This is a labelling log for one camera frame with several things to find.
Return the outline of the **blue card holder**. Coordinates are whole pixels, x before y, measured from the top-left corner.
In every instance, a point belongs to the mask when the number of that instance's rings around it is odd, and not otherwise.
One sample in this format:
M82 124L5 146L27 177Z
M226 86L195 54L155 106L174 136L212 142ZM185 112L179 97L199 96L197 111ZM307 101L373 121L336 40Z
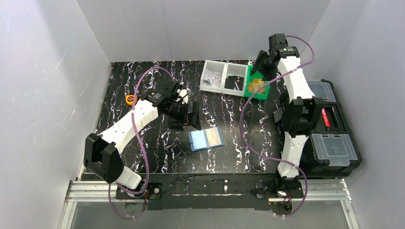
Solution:
M214 128L218 128L220 137L221 137L221 141L222 144L219 146L224 146L225 145L225 141L223 138L223 135L221 133L221 129L219 126L214 127ZM200 150L204 150L204 149L209 149L209 148L215 148L215 147L219 147L219 146L208 146L208 140L207 140L207 136L205 133L205 130L197 130L197 131L192 131L189 132L189 143L191 146L191 151L195 152L195 151L200 151Z

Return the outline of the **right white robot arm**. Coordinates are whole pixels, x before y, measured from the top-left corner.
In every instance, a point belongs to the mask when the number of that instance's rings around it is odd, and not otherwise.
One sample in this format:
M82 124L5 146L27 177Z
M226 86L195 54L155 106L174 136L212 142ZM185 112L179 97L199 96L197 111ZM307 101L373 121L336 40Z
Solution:
M286 91L280 97L281 124L285 141L277 171L281 178L296 178L303 148L312 130L316 127L323 99L310 89L297 47L290 46L289 36L276 33L269 37L268 51L260 51L251 74L259 72L265 82L283 80Z

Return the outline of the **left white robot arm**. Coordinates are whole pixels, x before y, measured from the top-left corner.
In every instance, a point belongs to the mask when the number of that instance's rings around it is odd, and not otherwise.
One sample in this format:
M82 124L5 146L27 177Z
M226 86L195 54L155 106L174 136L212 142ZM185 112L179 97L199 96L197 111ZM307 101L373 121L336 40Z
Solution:
M158 117L168 118L168 128L183 131L185 126L201 129L199 104L189 102L189 90L182 83L168 80L163 87L149 89L133 109L107 130L90 133L85 140L84 167L103 181L117 183L133 191L149 178L123 164L121 154L139 132Z

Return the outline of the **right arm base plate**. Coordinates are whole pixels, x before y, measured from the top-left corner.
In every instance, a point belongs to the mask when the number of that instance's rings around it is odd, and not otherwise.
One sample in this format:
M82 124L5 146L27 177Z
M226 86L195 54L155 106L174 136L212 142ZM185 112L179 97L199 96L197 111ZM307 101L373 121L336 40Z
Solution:
M276 215L286 217L291 215L293 210L292 200L306 198L305 190L298 179L274 178L269 182L257 182L251 190L251 194L258 199L269 199L270 210Z

